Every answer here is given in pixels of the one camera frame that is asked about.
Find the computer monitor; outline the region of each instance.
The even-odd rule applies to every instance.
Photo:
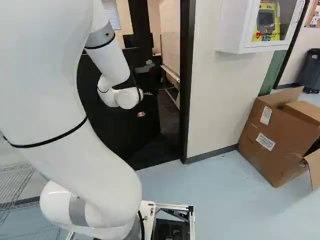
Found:
[[[123,41],[124,41],[124,46],[125,48],[136,48],[140,47],[138,44],[138,41],[135,40],[135,35],[134,34],[128,34],[128,35],[123,35]],[[151,40],[151,45],[152,48],[154,48],[154,37],[152,32],[150,32],[150,40]]]

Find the white cabinet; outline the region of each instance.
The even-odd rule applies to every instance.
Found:
[[[304,5],[305,0],[222,0],[216,50],[287,50]]]

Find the baseboard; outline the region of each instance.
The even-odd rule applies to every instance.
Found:
[[[300,87],[301,85],[293,82],[293,83],[289,83],[289,84],[284,84],[284,85],[278,85],[276,87],[276,89],[287,89],[287,88],[296,88],[296,87]]]
[[[32,203],[36,203],[40,201],[40,197],[39,196],[35,196],[35,197],[30,197],[30,198],[25,198],[25,199],[21,199],[15,202],[15,206],[20,206],[20,205],[25,205],[25,204],[32,204]]]
[[[214,151],[209,151],[209,152],[206,152],[203,154],[188,157],[184,164],[193,164],[195,162],[199,162],[201,160],[205,160],[205,159],[217,156],[217,155],[225,154],[225,153],[237,150],[237,149],[238,149],[238,144],[226,146],[226,147],[214,150]]]

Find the aed defibrillator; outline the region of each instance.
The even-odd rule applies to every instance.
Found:
[[[277,1],[262,1],[252,42],[280,41],[280,6]]]

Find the window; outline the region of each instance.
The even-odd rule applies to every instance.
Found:
[[[102,0],[106,15],[114,30],[121,30],[119,13],[116,0]]]

